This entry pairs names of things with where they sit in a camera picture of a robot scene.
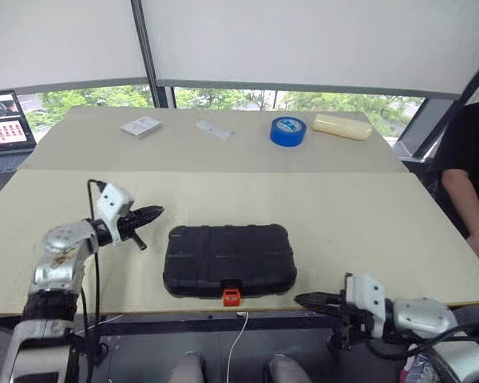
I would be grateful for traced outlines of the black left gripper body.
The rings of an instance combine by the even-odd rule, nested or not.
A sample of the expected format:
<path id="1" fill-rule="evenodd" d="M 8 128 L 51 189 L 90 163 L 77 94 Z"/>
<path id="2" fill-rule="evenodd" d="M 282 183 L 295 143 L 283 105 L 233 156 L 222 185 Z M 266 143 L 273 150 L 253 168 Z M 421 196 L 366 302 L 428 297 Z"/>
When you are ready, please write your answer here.
<path id="1" fill-rule="evenodd" d="M 144 217 L 141 212 L 129 212 L 125 217 L 119 218 L 117 228 L 121 241 L 132 240 L 141 251 L 144 251 L 147 245 L 137 234 L 137 228 L 144 225 Z"/>

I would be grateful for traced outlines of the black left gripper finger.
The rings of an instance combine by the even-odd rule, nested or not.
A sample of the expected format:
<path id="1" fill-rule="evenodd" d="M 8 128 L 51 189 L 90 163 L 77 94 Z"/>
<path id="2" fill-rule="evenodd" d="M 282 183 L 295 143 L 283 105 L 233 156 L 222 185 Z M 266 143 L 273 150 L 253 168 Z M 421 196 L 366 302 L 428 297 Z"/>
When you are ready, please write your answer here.
<path id="1" fill-rule="evenodd" d="M 136 217 L 136 220 L 135 220 L 135 228 L 143 227 L 145 225 L 148 225 L 153 220 L 158 218 L 159 215 L 160 215 L 160 212 L 141 212 L 141 213 L 139 213 Z"/>
<path id="2" fill-rule="evenodd" d="M 139 219 L 156 219 L 164 212 L 164 208 L 158 205 L 140 207 L 133 211 L 136 218 Z"/>

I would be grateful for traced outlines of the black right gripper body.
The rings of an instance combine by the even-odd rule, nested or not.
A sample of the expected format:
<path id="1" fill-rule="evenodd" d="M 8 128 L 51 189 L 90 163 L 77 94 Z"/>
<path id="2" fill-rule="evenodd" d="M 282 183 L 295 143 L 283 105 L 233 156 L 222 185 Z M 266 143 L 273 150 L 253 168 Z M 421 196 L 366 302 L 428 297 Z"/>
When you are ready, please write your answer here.
<path id="1" fill-rule="evenodd" d="M 344 294 L 333 294 L 330 305 L 332 313 L 339 317 L 338 327 L 327 339 L 327 348 L 331 352 L 350 351 L 352 346 L 371 338 L 374 319 L 370 311 L 348 303 Z"/>

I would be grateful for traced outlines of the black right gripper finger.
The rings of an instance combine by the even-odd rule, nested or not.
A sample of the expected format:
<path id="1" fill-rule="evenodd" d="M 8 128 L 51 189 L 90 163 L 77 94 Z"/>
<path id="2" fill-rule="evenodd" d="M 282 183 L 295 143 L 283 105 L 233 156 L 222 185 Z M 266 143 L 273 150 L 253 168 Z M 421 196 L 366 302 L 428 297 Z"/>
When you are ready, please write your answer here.
<path id="1" fill-rule="evenodd" d="M 340 305 L 342 296 L 324 292 L 311 292 L 295 296 L 295 302 L 299 305 Z"/>
<path id="2" fill-rule="evenodd" d="M 311 310 L 318 314 L 329 315 L 329 316 L 341 316 L 342 307 L 335 304 L 314 304 L 314 303 L 300 303 L 300 305 L 308 310 Z"/>

